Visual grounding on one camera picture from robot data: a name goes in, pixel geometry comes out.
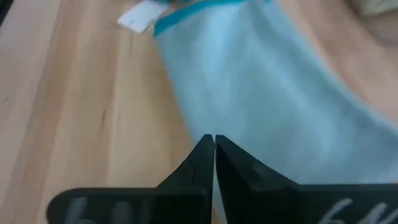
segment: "microfiber cloth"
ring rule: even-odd
[[[223,134],[300,184],[398,179],[395,127],[327,69],[275,1],[198,2],[154,35],[195,142]],[[221,211],[217,179],[213,198]]]

